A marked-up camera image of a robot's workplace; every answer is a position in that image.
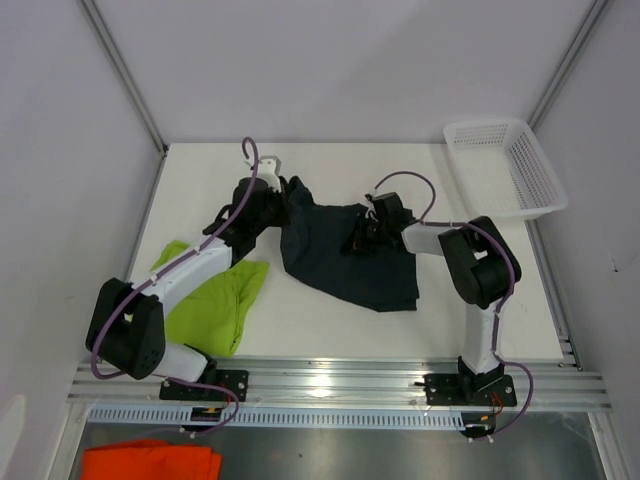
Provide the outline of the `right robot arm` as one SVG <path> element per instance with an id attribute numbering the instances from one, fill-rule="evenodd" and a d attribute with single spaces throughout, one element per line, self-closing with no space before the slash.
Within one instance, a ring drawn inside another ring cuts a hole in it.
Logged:
<path id="1" fill-rule="evenodd" d="M 458 360 L 458 395 L 468 403 L 489 396 L 504 375 L 497 354 L 499 318 L 522 270 L 496 224 L 487 216 L 467 222 L 419 220 L 395 192 L 366 196 L 370 209 L 357 217 L 346 253 L 394 250 L 444 259 L 451 281 L 466 304 L 465 338 Z"/>

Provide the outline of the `lime green shorts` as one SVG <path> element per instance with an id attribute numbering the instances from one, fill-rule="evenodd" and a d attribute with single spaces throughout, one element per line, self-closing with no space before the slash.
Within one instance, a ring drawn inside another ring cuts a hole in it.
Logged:
<path id="1" fill-rule="evenodd" d="M 167 340 L 214 357 L 233 356 L 268 272 L 266 261 L 242 260 L 208 279 L 168 314 Z"/>

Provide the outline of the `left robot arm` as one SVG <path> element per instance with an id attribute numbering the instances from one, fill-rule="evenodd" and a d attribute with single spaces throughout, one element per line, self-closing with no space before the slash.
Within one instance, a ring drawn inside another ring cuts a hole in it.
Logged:
<path id="1" fill-rule="evenodd" d="M 101 380 L 151 375 L 180 381 L 197 400 L 216 390 L 210 359 L 194 346 L 167 339 L 165 322 L 206 281 L 243 260 L 268 228 L 288 221 L 287 181 L 277 174 L 242 179 L 203 238 L 138 283 L 117 278 L 99 291 L 86 336 L 91 370 Z"/>

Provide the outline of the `dark navy shorts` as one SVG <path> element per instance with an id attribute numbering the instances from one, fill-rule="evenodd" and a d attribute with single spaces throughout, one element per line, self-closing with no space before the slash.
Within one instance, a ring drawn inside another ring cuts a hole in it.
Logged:
<path id="1" fill-rule="evenodd" d="M 299 282 L 375 312 L 417 309 L 416 257 L 391 247 L 360 246 L 367 208 L 319 205 L 294 176 L 287 186 L 289 223 L 281 230 L 284 270 Z"/>

